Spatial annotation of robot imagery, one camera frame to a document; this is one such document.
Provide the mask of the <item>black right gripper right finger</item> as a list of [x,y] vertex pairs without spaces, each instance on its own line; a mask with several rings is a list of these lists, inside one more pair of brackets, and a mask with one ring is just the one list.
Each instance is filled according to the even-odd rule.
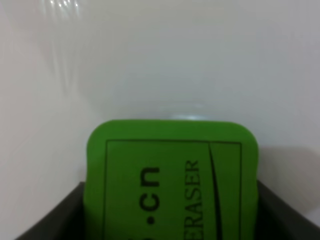
[[256,240],[320,240],[320,228],[302,216],[260,181]]

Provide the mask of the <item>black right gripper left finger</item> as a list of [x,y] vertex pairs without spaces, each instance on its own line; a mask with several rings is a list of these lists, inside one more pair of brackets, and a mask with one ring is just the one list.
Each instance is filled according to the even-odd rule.
[[53,210],[20,235],[18,240],[84,240],[85,183],[80,182]]

